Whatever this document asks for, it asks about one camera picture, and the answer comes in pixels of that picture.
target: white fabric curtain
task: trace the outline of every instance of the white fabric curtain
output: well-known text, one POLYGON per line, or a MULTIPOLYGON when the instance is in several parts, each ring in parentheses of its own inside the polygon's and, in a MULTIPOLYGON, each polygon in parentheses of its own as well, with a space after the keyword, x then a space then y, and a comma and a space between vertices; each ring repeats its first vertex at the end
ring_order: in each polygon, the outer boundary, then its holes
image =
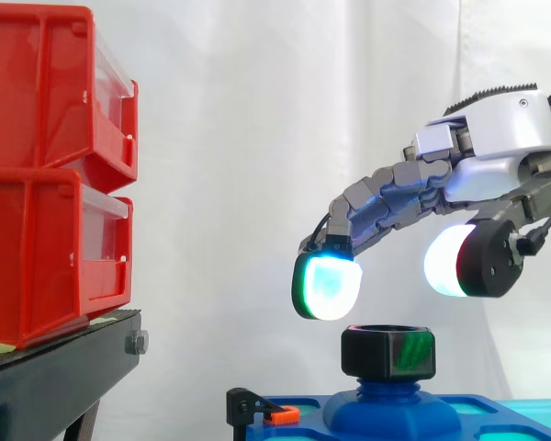
POLYGON ((425 325, 426 390, 551 396, 551 234, 502 300, 435 294, 425 250, 469 213, 393 232, 338 322, 290 302, 299 241, 413 132, 494 85, 551 92, 551 0, 86 0, 141 86, 134 300, 151 346, 103 400, 96 441, 229 439, 226 390, 352 389, 352 323, 425 325))

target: red storage bin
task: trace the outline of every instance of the red storage bin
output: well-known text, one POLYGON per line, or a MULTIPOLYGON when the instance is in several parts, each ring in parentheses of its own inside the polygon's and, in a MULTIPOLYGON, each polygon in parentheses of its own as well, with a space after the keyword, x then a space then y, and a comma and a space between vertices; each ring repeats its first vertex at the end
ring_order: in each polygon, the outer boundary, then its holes
POLYGON ((134 182, 137 94, 86 7, 0 4, 0 167, 72 168, 104 193, 134 182))
POLYGON ((0 170, 0 343, 25 347, 130 300, 132 205, 74 170, 0 170))

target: black table leg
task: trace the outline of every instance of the black table leg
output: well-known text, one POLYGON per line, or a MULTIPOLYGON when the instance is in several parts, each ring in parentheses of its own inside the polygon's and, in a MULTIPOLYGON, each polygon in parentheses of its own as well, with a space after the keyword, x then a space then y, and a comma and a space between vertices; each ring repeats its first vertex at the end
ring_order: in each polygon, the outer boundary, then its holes
POLYGON ((99 404, 100 401, 96 401, 86 413, 80 416, 67 428, 63 441, 90 441, 92 439, 99 404))

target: robotic finger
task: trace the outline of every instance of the robotic finger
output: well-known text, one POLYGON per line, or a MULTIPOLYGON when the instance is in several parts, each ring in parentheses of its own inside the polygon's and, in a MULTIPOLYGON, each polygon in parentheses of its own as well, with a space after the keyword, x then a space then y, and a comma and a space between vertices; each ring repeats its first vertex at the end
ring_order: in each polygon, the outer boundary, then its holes
POLYGON ((300 244, 292 300, 302 317, 343 317, 362 275, 354 257, 433 212, 478 210, 445 230, 425 257, 429 283, 446 295, 504 295, 524 257, 543 246, 551 227, 551 96, 536 85, 474 94, 417 131, 403 153, 403 162, 346 188, 300 244))

